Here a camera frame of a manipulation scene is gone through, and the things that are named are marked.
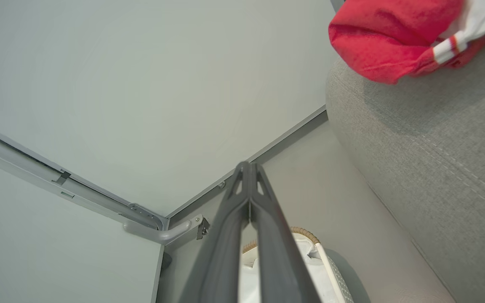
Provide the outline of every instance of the gray fabric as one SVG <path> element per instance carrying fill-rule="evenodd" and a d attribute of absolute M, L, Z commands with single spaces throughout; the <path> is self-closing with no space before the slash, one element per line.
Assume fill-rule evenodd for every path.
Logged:
<path fill-rule="evenodd" d="M 338 139 L 458 302 L 485 302 L 485 48 L 462 69 L 377 84 L 342 61 Z"/>

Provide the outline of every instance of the wall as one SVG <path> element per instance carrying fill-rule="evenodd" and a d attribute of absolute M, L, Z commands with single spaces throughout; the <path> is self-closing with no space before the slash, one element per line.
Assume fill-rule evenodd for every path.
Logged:
<path fill-rule="evenodd" d="M 328 123 L 263 164 L 290 226 L 312 232 L 335 261 L 357 303 L 453 302 L 437 276 L 350 162 Z M 200 209 L 212 222 L 218 194 Z M 242 244 L 256 239 L 248 226 Z M 167 246 L 171 266 L 158 299 L 177 302 L 203 241 Z"/>
<path fill-rule="evenodd" d="M 121 223 L 0 170 L 0 303 L 149 303 L 159 253 Z"/>
<path fill-rule="evenodd" d="M 325 104 L 328 0 L 0 0 L 0 133 L 160 215 Z"/>

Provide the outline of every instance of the red cloth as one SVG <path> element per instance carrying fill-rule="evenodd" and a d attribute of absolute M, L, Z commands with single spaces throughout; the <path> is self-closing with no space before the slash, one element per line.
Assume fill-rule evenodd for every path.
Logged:
<path fill-rule="evenodd" d="M 396 84 L 404 75 L 439 68 L 432 44 L 460 16 L 463 0 L 347 0 L 329 25 L 329 38 L 340 57 L 370 80 Z M 445 63 L 460 67 L 484 45 L 476 40 Z"/>

